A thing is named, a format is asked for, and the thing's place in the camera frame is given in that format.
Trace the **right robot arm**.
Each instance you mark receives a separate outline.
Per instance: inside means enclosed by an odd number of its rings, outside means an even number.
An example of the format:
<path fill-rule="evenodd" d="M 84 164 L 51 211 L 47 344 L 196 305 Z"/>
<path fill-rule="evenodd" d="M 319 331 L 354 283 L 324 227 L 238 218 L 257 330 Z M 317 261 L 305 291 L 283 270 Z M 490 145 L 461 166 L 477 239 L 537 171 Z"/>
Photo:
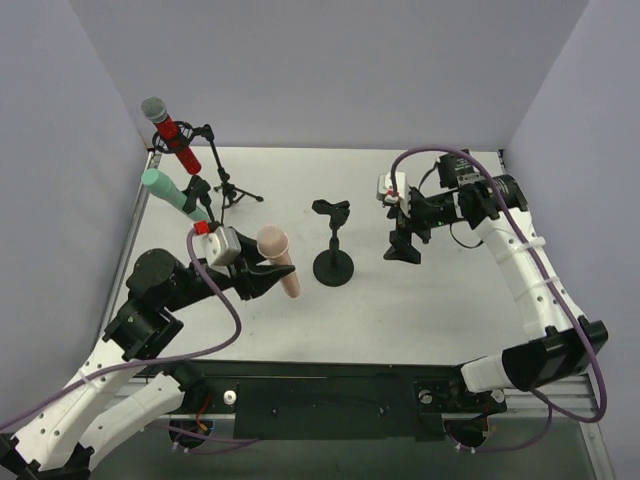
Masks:
<path fill-rule="evenodd" d="M 444 148 L 436 163 L 442 193 L 427 197 L 399 164 L 379 177 L 376 197 L 395 222 L 387 260 L 420 264 L 415 237 L 428 243 L 439 227 L 467 224 L 496 262 L 521 317 L 526 341 L 461 368 L 468 391 L 532 391 L 596 367 L 608 339 L 572 300 L 545 252 L 528 202 L 508 174 L 493 176 L 465 150 Z"/>

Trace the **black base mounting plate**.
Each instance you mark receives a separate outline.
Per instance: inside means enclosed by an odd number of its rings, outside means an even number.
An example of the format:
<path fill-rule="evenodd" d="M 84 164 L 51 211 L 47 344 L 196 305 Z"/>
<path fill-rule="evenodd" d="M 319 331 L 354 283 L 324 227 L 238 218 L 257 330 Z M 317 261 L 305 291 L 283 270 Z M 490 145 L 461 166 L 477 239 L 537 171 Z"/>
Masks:
<path fill-rule="evenodd" d="M 174 413 L 231 415 L 237 439 L 441 440 L 458 423 L 503 413 L 471 394 L 456 366 L 197 360 L 204 381 Z"/>

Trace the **aluminium frame rail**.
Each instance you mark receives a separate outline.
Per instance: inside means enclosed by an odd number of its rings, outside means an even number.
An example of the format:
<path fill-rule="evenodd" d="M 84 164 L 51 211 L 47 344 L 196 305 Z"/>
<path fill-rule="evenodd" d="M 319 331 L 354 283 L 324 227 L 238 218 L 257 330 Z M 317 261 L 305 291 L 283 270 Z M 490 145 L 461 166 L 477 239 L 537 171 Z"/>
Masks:
<path fill-rule="evenodd" d="M 139 377 L 132 378 L 108 401 L 104 409 L 109 409 L 137 393 L 149 383 L 149 380 Z M 582 376 L 562 380 L 556 384 L 541 388 L 543 394 L 554 404 L 576 415 L 590 415 L 595 409 L 595 394 L 589 379 Z M 547 406 L 537 397 L 516 389 L 505 389 L 504 400 L 507 415 L 540 417 L 546 414 Z"/>

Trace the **peach toy microphone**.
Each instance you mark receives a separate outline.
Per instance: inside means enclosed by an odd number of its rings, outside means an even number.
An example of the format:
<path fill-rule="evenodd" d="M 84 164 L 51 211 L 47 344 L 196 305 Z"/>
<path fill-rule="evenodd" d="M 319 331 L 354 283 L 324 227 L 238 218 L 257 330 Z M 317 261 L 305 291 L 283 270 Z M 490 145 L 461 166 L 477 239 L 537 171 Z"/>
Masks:
<path fill-rule="evenodd" d="M 259 253 L 275 266 L 292 266 L 289 254 L 288 235 L 275 225 L 267 225 L 258 231 L 256 236 Z M 286 294 L 290 298 L 300 295 L 300 284 L 295 272 L 289 273 L 280 280 Z"/>

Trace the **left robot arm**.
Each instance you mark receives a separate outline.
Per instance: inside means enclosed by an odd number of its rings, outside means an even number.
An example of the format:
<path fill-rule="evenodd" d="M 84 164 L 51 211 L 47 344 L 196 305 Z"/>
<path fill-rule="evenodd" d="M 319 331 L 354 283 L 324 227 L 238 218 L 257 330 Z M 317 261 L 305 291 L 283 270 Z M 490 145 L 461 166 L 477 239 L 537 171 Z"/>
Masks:
<path fill-rule="evenodd" d="M 2 423 L 3 428 L 21 426 L 1 435 L 2 467 L 19 479 L 86 479 L 147 424 L 185 400 L 206 395 L 194 359 L 228 348 L 242 331 L 225 290 L 256 299 L 295 272 L 291 263 L 263 256 L 253 239 L 233 235 L 231 245 L 231 274 L 213 269 L 205 258 L 193 256 L 185 265 L 165 249 L 144 252 L 127 279 L 127 301 L 72 379 Z M 209 297 L 218 298 L 231 315 L 231 336 L 205 349 L 163 356 L 184 326 L 175 312 Z"/>

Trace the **black round-base stand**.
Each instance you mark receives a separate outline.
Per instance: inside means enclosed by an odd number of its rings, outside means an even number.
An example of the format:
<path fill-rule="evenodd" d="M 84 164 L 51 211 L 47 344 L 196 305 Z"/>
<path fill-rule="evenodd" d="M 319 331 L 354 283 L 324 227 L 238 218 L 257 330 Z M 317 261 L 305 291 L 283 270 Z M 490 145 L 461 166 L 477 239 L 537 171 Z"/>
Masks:
<path fill-rule="evenodd" d="M 187 188 L 182 191 L 186 198 L 182 211 L 195 225 L 197 235 L 212 234 L 220 227 L 211 207 L 210 190 L 211 186 L 206 180 L 193 175 Z"/>
<path fill-rule="evenodd" d="M 344 226 L 350 215 L 348 200 L 330 203 L 317 199 L 312 210 L 319 215 L 329 216 L 331 237 L 326 250 L 319 253 L 313 261 L 313 274 L 318 282 L 328 287 L 340 287 L 349 282 L 354 274 L 352 258 L 340 248 L 339 229 Z"/>

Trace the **black tripod microphone stand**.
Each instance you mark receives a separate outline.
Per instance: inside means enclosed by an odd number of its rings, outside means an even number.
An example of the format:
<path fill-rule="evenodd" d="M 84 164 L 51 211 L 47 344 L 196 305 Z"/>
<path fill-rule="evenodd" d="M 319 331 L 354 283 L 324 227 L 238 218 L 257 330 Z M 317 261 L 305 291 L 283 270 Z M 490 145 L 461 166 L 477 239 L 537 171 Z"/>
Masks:
<path fill-rule="evenodd" d="M 216 171 L 219 177 L 219 184 L 213 188 L 213 191 L 216 193 L 220 193 L 222 196 L 221 216 L 220 216 L 221 223 L 224 222 L 226 212 L 233 206 L 239 204 L 244 198 L 251 198 L 256 200 L 257 202 L 264 201 L 264 198 L 262 196 L 251 193 L 245 189 L 239 188 L 231 182 L 230 174 L 226 171 L 226 169 L 222 165 L 221 158 L 215 143 L 215 134 L 212 127 L 209 124 L 205 124 L 204 126 L 201 126 L 201 127 L 193 127 L 188 122 L 184 122 L 184 121 L 175 121 L 175 122 L 178 124 L 182 133 L 185 135 L 185 137 L 189 141 L 190 148 L 191 148 L 191 143 L 196 137 L 204 138 L 206 142 L 209 144 L 209 147 L 214 157 Z M 156 151 L 162 154 L 172 154 L 171 152 L 165 150 L 164 142 L 158 138 L 157 130 L 153 134 L 152 145 Z"/>

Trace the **mint green toy microphone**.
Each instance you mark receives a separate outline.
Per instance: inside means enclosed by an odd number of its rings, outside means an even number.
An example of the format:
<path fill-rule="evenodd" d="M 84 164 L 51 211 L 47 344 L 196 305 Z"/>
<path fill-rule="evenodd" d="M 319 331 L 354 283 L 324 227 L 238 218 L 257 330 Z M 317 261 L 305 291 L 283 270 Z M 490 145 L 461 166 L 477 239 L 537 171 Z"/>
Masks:
<path fill-rule="evenodd" d="M 187 196 L 179 190 L 174 182 L 158 169 L 148 169 L 141 176 L 141 184 L 154 197 L 165 201 L 174 209 L 187 216 L 192 222 L 208 219 L 207 214 L 199 207 L 188 207 Z"/>

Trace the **red glitter microphone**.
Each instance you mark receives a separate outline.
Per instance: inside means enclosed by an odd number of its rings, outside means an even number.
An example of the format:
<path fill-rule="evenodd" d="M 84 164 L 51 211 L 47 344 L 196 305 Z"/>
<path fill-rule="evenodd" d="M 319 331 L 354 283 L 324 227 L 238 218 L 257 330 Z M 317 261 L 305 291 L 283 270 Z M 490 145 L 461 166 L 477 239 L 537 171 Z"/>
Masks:
<path fill-rule="evenodd" d="M 158 97 L 148 97 L 142 101 L 141 111 L 155 125 L 165 150 L 174 154 L 190 175 L 197 175 L 201 171 L 201 164 L 180 127 L 168 114 L 165 102 Z"/>

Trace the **black round-base stand front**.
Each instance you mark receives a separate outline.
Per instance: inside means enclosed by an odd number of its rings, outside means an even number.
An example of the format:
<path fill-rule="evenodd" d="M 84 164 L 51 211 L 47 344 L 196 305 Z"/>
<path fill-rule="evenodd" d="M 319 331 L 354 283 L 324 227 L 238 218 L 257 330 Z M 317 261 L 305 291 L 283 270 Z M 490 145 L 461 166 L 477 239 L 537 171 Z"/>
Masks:
<path fill-rule="evenodd" d="M 317 199 L 312 210 L 319 215 L 329 216 L 331 237 L 326 250 L 319 253 L 313 261 L 313 274 L 318 282 L 328 287 L 340 287 L 349 282 L 354 274 L 352 258 L 340 248 L 339 229 L 344 226 L 350 215 L 348 200 L 330 203 Z"/>

